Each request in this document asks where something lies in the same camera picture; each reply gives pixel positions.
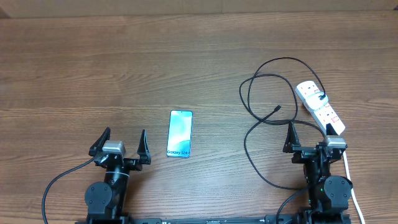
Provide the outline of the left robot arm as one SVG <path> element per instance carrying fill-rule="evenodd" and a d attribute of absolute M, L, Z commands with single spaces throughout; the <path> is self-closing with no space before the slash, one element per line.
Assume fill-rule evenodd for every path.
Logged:
<path fill-rule="evenodd" d="M 143 165 L 151 163 L 146 130 L 141 133 L 137 159 L 126 157 L 124 143 L 113 141 L 110 136 L 111 129 L 106 128 L 88 153 L 95 165 L 106 172 L 104 181 L 91 184 L 85 192 L 87 223 L 133 223 L 132 216 L 124 211 L 129 173 L 141 171 Z"/>

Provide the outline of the Samsung Galaxy smartphone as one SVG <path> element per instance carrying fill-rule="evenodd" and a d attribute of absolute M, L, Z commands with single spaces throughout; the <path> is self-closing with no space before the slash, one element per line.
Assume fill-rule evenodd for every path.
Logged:
<path fill-rule="evenodd" d="M 192 124 L 192 111 L 172 110 L 170 112 L 167 157 L 190 157 Z"/>

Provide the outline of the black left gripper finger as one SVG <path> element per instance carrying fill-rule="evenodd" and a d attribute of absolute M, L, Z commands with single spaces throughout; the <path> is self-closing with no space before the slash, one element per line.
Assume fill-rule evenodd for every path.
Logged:
<path fill-rule="evenodd" d="M 147 144 L 147 132 L 145 129 L 143 129 L 141 133 L 137 154 L 139 155 L 139 161 L 141 164 L 151 164 L 151 155 Z"/>
<path fill-rule="evenodd" d="M 95 156 L 98 152 L 102 151 L 105 142 L 110 139 L 110 136 L 111 136 L 111 129 L 110 127 L 107 127 L 102 133 L 102 135 L 90 147 L 88 155 Z"/>

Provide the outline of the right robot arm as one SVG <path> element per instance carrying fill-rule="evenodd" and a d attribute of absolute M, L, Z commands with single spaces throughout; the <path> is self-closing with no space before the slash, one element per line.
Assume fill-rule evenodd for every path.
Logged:
<path fill-rule="evenodd" d="M 348 209 L 353 183 L 348 178 L 331 175 L 330 165 L 339 161 L 347 149 L 345 140 L 335 133 L 330 124 L 326 126 L 324 140 L 315 147 L 302 147 L 293 123 L 289 123 L 283 151 L 292 153 L 292 163 L 302 164 L 307 186 L 289 197 L 283 205 L 303 193 L 308 193 L 309 206 L 294 215 L 280 217 L 276 222 L 285 223 L 350 223 Z"/>

